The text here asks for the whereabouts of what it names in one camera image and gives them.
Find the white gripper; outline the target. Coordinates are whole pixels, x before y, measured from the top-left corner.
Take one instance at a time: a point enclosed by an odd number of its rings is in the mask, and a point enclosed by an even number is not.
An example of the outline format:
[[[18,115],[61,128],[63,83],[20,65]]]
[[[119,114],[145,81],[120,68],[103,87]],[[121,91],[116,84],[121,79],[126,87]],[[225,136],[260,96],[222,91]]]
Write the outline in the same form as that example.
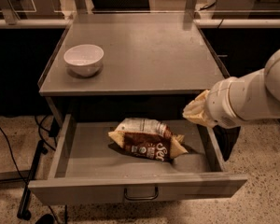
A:
[[[236,98],[245,93],[241,78],[229,77],[216,83],[213,88],[200,93],[183,109],[183,118],[188,121],[214,128],[216,125],[231,129],[241,126],[245,120],[235,111]]]

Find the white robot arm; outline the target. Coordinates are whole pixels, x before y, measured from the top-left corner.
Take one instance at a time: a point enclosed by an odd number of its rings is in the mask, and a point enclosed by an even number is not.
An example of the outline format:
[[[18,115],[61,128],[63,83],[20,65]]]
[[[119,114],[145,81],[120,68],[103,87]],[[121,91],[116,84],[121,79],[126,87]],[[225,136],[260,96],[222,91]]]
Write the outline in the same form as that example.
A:
[[[265,67],[243,77],[229,77],[185,106],[183,117],[213,128],[239,127],[251,120],[280,119],[280,49]]]

